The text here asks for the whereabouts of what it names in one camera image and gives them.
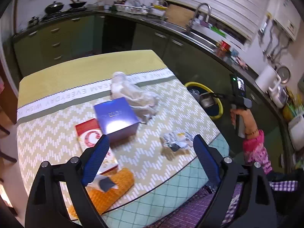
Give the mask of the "pink patterned sleeve forearm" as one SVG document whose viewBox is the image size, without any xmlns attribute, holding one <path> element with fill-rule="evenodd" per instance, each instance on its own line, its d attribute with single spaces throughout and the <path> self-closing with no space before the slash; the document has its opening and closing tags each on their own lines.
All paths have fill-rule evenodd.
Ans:
<svg viewBox="0 0 304 228">
<path fill-rule="evenodd" d="M 258 162 L 265 174 L 269 174 L 273 170 L 267 149 L 264 147 L 264 132 L 262 130 L 259 130 L 259 135 L 256 138 L 244 140 L 243 153 L 247 165 Z"/>
</svg>

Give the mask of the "person's right hand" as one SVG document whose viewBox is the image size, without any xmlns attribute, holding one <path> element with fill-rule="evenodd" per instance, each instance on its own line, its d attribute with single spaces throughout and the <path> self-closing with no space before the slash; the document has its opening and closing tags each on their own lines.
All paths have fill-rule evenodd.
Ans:
<svg viewBox="0 0 304 228">
<path fill-rule="evenodd" d="M 242 117 L 244 123 L 244 133 L 247 139 L 255 138 L 259 135 L 259 129 L 250 109 L 231 109 L 230 116 L 232 124 L 236 124 L 237 115 Z"/>
</svg>

